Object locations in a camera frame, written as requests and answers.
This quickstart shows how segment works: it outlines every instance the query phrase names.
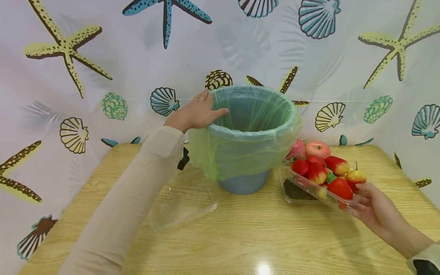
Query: sleeve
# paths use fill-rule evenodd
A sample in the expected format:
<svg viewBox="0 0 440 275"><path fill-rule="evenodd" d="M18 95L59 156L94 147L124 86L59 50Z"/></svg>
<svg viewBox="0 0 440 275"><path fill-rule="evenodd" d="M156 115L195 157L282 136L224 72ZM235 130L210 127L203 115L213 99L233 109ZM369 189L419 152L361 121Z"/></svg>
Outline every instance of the sleeve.
<svg viewBox="0 0 440 275"><path fill-rule="evenodd" d="M182 155L182 132L168 126L154 130L96 209L59 274L120 274L137 231Z"/></svg>
<svg viewBox="0 0 440 275"><path fill-rule="evenodd" d="M440 245L435 243L409 259L409 269L417 275L440 275Z"/></svg>

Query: clear plastic container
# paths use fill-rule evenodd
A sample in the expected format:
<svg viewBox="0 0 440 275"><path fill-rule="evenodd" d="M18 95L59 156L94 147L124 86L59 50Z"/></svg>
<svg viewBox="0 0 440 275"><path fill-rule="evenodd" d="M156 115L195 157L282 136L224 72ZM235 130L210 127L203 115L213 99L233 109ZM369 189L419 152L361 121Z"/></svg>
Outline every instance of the clear plastic container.
<svg viewBox="0 0 440 275"><path fill-rule="evenodd" d="M354 194L352 200L345 200L326 188L298 175L291 169L291 164L286 162L278 169L282 194L290 205L298 203L316 203L321 201L335 209L344 209L358 203L361 196Z"/></svg>
<svg viewBox="0 0 440 275"><path fill-rule="evenodd" d="M214 212L222 201L218 184L188 163L162 188L149 214L155 230L175 227Z"/></svg>

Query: green plastic bag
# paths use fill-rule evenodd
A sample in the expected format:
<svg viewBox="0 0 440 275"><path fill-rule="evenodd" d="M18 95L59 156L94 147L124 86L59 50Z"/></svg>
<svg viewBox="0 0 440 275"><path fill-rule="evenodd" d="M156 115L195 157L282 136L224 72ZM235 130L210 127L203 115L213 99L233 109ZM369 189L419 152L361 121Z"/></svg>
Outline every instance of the green plastic bag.
<svg viewBox="0 0 440 275"><path fill-rule="evenodd" d="M229 86L212 91L214 110L229 114L204 129L191 129L190 162L205 176L223 181L268 171L296 143L302 119L284 94L259 86Z"/></svg>

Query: hand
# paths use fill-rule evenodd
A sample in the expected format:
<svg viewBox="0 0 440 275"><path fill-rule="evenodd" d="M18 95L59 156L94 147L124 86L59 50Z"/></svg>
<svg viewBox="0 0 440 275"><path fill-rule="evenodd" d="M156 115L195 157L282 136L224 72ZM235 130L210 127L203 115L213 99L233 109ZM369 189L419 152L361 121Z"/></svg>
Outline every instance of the hand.
<svg viewBox="0 0 440 275"><path fill-rule="evenodd" d="M410 259L434 243L412 227L394 203L372 183L357 184L362 199L345 211L361 220L373 233Z"/></svg>
<svg viewBox="0 0 440 275"><path fill-rule="evenodd" d="M208 89L205 89L196 95L188 105L172 113L164 126L173 127L182 133L186 133L188 129L192 128L201 129L207 127L229 113L227 108L214 111L213 104L213 95Z"/></svg>

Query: trash can rim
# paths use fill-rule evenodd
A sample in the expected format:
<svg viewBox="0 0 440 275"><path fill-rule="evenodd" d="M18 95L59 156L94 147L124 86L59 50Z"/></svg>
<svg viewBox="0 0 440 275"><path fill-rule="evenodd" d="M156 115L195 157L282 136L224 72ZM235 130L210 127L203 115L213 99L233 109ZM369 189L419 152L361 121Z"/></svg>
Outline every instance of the trash can rim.
<svg viewBox="0 0 440 275"><path fill-rule="evenodd" d="M239 131L239 130L231 130L228 129L224 126L219 126L216 124L211 124L210 126L208 126L208 129L215 133L218 136L221 136L223 138L231 138L231 139L237 139L237 136L243 136L243 137L247 137L248 135L246 135L246 133L252 133L252 136L254 138L256 137L262 137L262 136L273 136L273 133L277 133L280 132L284 129L287 128L288 125L292 124L293 125L293 121L297 116L297 109L295 107L295 104L285 95L282 94L280 92L276 92L272 89L269 89L267 87L264 86L254 86L254 85L240 85L240 86L226 86L226 87L221 87L218 89L215 89L213 91L211 91L211 93L214 95L217 92L220 92L222 90L230 90L230 89L237 89L237 88L254 88L254 89L260 89L262 91L267 91L267 92L273 92L278 94L281 98L284 98L284 100L286 100L286 102L291 106L291 110L292 110L292 114L290 115L289 119L283 123L282 125L274 128L274 129L269 129L269 130L264 130L264 131L257 131L257 132L243 132L243 131Z"/></svg>

